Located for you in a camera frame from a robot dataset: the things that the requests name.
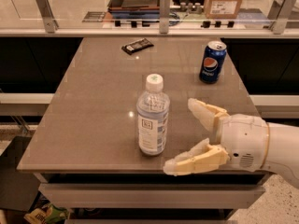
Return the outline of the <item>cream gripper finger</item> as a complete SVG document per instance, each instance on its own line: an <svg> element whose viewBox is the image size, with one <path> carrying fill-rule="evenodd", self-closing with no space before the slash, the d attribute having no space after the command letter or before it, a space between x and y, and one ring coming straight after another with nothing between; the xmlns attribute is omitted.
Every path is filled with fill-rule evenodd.
<svg viewBox="0 0 299 224"><path fill-rule="evenodd" d="M189 151L185 151L164 164L167 175L190 175L207 173L220 168L230 160L222 145L211 145L204 139Z"/></svg>
<svg viewBox="0 0 299 224"><path fill-rule="evenodd" d="M229 116L226 109L206 104L194 98L188 100L188 108L209 132L217 128L220 118Z"/></svg>

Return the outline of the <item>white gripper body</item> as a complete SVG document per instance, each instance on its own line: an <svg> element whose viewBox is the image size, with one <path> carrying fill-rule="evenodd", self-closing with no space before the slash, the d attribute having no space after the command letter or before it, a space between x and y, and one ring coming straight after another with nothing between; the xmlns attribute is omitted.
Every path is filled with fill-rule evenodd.
<svg viewBox="0 0 299 224"><path fill-rule="evenodd" d="M217 142L230 160L223 169L255 172L263 166L269 141L269 128L260 117L236 114L221 118Z"/></svg>

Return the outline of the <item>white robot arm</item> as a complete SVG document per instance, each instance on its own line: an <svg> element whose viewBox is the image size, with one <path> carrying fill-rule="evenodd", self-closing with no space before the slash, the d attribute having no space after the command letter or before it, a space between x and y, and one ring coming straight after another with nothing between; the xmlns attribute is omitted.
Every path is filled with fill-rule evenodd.
<svg viewBox="0 0 299 224"><path fill-rule="evenodd" d="M168 175L214 170L268 171L299 188L299 128L257 116L230 115L197 99L188 108L210 132L207 139L164 164Z"/></svg>

